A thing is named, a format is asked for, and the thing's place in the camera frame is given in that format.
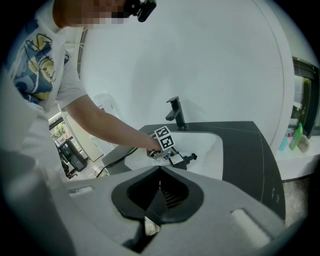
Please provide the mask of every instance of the faucet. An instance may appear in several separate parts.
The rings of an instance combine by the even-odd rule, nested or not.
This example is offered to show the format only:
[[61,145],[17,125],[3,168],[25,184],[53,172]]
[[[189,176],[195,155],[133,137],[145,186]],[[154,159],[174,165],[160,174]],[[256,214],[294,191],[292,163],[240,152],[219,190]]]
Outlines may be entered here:
[[166,103],[169,102],[171,103],[172,110],[165,117],[165,119],[168,121],[172,121],[175,119],[176,125],[178,126],[178,130],[185,130],[187,128],[187,124],[185,123],[185,118],[182,112],[179,97],[173,97],[169,99]]

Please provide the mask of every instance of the white t-shirt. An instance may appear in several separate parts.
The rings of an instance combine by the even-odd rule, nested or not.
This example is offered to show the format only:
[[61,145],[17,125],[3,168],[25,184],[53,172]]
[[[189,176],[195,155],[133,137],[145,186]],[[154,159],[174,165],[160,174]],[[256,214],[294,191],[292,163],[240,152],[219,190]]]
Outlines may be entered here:
[[53,0],[46,3],[21,30],[4,62],[10,78],[37,118],[21,153],[36,158],[49,171],[67,181],[45,115],[55,102],[63,110],[86,95],[64,43],[64,31],[55,25]]

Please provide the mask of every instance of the green bottle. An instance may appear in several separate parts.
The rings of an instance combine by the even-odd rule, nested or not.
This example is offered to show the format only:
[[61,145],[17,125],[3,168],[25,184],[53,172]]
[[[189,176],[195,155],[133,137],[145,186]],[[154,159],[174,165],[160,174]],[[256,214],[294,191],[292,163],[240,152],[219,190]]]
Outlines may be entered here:
[[303,134],[302,123],[299,123],[299,127],[298,127],[298,129],[295,130],[295,132],[293,134],[293,138],[292,138],[290,145],[289,145],[289,147],[292,151],[294,151],[296,149],[296,146],[298,145],[302,134]]

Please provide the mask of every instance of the sink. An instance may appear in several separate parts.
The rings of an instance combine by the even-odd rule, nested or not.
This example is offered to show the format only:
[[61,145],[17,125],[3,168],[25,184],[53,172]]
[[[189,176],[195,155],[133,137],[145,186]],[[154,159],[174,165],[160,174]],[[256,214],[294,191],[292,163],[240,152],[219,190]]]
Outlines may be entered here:
[[[198,158],[187,165],[187,170],[196,174],[222,180],[224,153],[222,139],[207,132],[172,132],[174,148],[184,156],[195,153]],[[156,162],[147,157],[145,149],[139,148],[125,158],[124,163],[132,170],[147,166],[170,165],[169,161]]]

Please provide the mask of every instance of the faucet handle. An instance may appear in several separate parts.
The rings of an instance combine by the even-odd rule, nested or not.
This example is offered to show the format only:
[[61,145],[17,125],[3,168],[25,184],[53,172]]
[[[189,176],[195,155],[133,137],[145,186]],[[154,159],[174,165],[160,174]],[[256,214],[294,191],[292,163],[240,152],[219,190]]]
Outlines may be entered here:
[[171,99],[169,99],[166,103],[174,103],[174,102],[179,102],[179,97],[177,96],[177,97],[173,97],[173,98],[171,98]]

